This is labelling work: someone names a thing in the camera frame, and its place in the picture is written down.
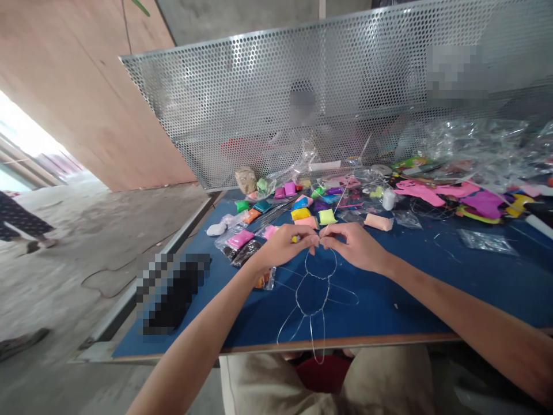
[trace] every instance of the person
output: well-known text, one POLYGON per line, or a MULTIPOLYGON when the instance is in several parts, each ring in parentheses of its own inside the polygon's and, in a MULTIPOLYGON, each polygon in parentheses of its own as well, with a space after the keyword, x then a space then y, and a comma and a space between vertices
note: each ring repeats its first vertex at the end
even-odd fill
POLYGON ((53 230, 54 227, 28 212, 13 198, 0 191, 0 239, 18 246, 19 255, 38 251, 39 244, 44 248, 55 246, 58 243, 57 240, 44 236, 45 233, 53 230), (6 222, 37 240, 22 237, 15 229, 6 226, 6 222))
POLYGON ((0 362, 15 356, 36 345, 50 333, 50 329, 44 327, 34 333, 28 333, 12 339, 0 341, 0 362))
MULTIPOLYGON (((553 409, 553 339, 414 268, 386 251, 359 224, 351 223, 329 225, 319 235, 307 226, 281 227, 177 337, 127 413, 186 413, 258 275, 288 262, 301 250, 308 248, 314 254, 319 244, 335 250, 357 268, 399 284, 506 378, 553 409), (295 235, 302 237, 297 244, 291 242, 295 235)), ((424 348, 375 346, 357 350, 340 396, 306 390, 278 353, 222 356, 225 412, 433 413, 429 358, 416 347, 424 348)))

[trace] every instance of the tape roll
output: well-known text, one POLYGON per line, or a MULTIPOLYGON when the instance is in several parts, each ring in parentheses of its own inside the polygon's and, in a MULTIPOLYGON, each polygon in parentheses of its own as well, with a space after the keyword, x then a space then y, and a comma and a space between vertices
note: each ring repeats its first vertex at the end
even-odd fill
POLYGON ((392 169, 384 164, 373 164, 370 168, 372 171, 380 173, 384 176, 389 176, 392 174, 392 169))

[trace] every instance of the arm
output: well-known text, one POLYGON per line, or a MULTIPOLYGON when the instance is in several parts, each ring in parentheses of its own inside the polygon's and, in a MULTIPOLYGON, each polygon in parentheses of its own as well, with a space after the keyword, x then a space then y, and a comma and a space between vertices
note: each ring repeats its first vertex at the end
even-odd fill
POLYGON ((436 314, 493 367, 542 405, 553 408, 553 339, 517 318, 414 268, 388 253, 358 224, 322 230, 354 266, 382 274, 436 314), (346 239, 342 243, 333 235, 346 239))
POLYGON ((303 249, 318 245, 319 237, 308 226, 284 225, 279 229, 177 337, 127 414, 186 413, 263 270, 282 265, 303 249), (295 235, 302 236, 297 244, 291 242, 295 235))

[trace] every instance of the red cloth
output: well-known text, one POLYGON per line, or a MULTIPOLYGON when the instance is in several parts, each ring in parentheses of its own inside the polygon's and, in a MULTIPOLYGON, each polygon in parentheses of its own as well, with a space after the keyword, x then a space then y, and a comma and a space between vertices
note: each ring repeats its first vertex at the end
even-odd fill
POLYGON ((296 367, 304 386, 313 392, 339 394, 351 362, 333 354, 324 357, 319 364, 312 357, 296 367))

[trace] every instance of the hand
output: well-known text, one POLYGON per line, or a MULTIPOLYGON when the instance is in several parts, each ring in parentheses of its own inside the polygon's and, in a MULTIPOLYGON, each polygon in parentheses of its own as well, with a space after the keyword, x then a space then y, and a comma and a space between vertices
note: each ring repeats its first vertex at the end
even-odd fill
POLYGON ((332 224, 321 229, 319 236, 326 250, 335 250, 357 268, 386 275, 393 261, 393 255, 358 223, 332 224), (340 242, 335 236, 343 237, 346 243, 340 242))
POLYGON ((288 262, 306 248, 314 255, 314 247, 318 246, 319 236, 311 227, 286 224, 275 232, 249 262, 255 261, 261 269, 271 268, 288 262), (300 235, 301 240, 293 243, 292 238, 296 235, 300 235))

